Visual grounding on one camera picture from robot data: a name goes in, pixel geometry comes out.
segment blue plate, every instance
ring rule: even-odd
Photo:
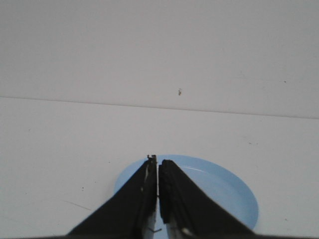
[[[235,174],[212,162],[183,155],[157,155],[158,164],[164,159],[173,160],[208,197],[230,214],[253,229],[258,219],[258,204],[249,187]],[[129,165],[118,177],[117,192],[147,158]],[[160,217],[157,217],[156,228]]]

